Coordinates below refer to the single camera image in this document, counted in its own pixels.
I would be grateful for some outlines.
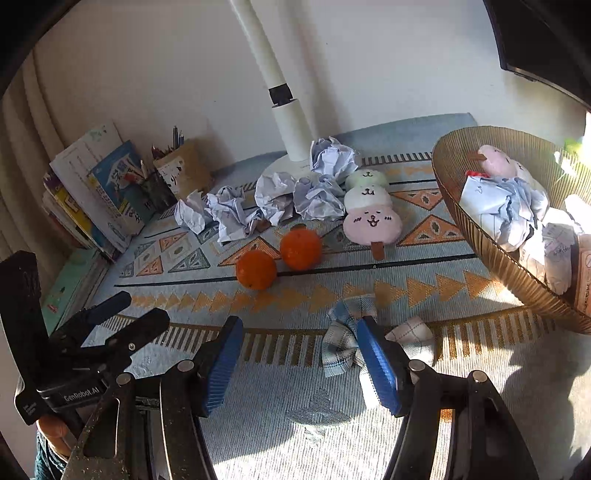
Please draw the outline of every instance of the pink plush toy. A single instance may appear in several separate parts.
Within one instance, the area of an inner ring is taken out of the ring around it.
[[[482,162],[482,169],[491,177],[519,177],[529,183],[532,189],[545,192],[544,187],[531,176],[527,168],[502,150],[491,145],[483,145],[478,149],[478,154],[475,158]]]
[[[384,259],[384,245],[392,244],[402,232],[402,220],[389,205],[372,205],[348,210],[343,231],[359,245],[371,245],[376,260]]]

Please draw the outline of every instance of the white pole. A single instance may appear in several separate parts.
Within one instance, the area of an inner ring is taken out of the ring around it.
[[[289,88],[287,87],[287,82],[285,81],[279,62],[277,62],[273,48],[269,43],[269,39],[263,30],[261,21],[257,17],[250,0],[229,0],[229,2],[246,35],[252,54],[267,84],[267,88],[269,90],[280,90],[276,89],[276,87],[283,85],[289,93]],[[307,164],[310,144],[314,139],[300,102],[297,99],[291,99],[290,94],[285,102],[277,102],[272,111],[285,149],[287,150],[288,159],[291,162]],[[282,157],[280,160],[282,161],[278,160],[276,164],[268,168],[274,171],[288,171],[295,168],[295,166],[289,166],[289,161],[285,161],[287,158]],[[305,174],[306,170],[308,172],[310,171],[306,165],[298,166],[297,175],[301,173]]]
[[[268,89],[283,85],[285,77],[250,0],[230,0]]]

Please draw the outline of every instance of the woven basket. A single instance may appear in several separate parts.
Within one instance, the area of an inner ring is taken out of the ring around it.
[[[553,143],[509,128],[455,130],[441,137],[433,150],[433,170],[441,195],[456,225],[482,263],[513,295],[539,315],[554,319],[568,330],[591,335],[590,317],[576,310],[572,301],[552,292],[519,265],[516,257],[500,248],[458,205],[466,182],[466,170],[482,171],[479,162],[468,160],[467,154],[486,144],[506,152],[526,167],[546,188],[550,206],[555,208],[564,209],[564,199],[572,193],[590,203],[591,171]],[[561,168],[565,164],[570,174]]]

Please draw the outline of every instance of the white plush face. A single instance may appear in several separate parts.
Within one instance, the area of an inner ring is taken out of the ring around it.
[[[386,189],[379,185],[353,187],[345,194],[345,209],[347,211],[370,205],[392,206],[392,199]]]

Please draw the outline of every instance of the person's hand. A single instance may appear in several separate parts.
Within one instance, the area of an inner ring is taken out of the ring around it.
[[[37,428],[58,455],[66,459],[70,457],[72,449],[64,441],[70,430],[62,420],[54,415],[43,415],[37,420]]]

